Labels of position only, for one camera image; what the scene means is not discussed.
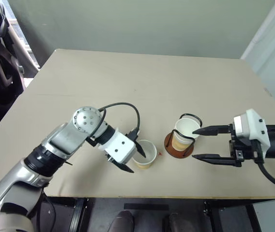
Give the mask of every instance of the floor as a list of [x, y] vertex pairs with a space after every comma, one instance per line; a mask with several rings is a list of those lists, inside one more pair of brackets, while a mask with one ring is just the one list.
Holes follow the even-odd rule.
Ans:
[[[209, 218], [203, 212], [203, 200], [147, 199], [147, 198], [95, 198], [88, 229], [81, 232], [107, 232], [116, 215], [129, 210], [135, 217], [134, 232], [162, 232], [163, 218], [179, 213], [189, 220], [196, 232], [212, 232]], [[68, 232], [73, 207], [55, 204], [56, 224], [53, 232]], [[48, 203], [42, 203], [41, 232], [48, 232], [53, 214]], [[244, 206], [220, 210], [223, 232], [253, 232]], [[36, 216], [32, 219], [34, 228]]]

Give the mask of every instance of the table surface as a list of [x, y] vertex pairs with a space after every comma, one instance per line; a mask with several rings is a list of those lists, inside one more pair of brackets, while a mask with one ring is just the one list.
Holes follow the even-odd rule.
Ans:
[[[252, 161], [242, 168], [176, 159], [164, 138], [182, 113], [204, 126], [229, 124], [255, 109], [275, 124], [275, 100], [243, 60], [155, 56], [57, 49], [0, 123], [0, 180], [21, 158], [81, 106], [130, 102], [141, 115], [140, 139], [161, 153], [147, 170], [131, 160], [134, 174], [106, 161], [85, 143], [46, 188], [51, 196], [162, 198], [275, 198], [275, 185]], [[106, 121], [126, 133], [136, 125], [126, 106], [107, 110]], [[200, 136], [193, 154], [229, 156], [229, 135]], [[275, 177], [275, 160], [267, 160]]]

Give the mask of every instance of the paper cup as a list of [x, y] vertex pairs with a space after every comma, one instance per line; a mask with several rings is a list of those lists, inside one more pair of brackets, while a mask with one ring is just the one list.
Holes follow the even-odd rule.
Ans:
[[148, 140], [139, 140], [138, 143], [143, 148], [146, 158], [144, 158], [140, 153], [136, 152], [133, 156], [133, 161], [139, 168], [147, 169], [156, 159], [157, 149], [155, 145]]
[[[200, 128], [200, 125], [193, 119], [183, 117], [179, 119], [174, 127], [178, 130], [181, 134], [187, 137], [192, 137], [197, 139], [199, 137], [198, 134], [193, 134], [195, 130]], [[172, 137], [172, 147], [177, 151], [185, 151], [188, 148], [193, 140], [186, 139], [181, 137], [178, 133], [174, 132]]]

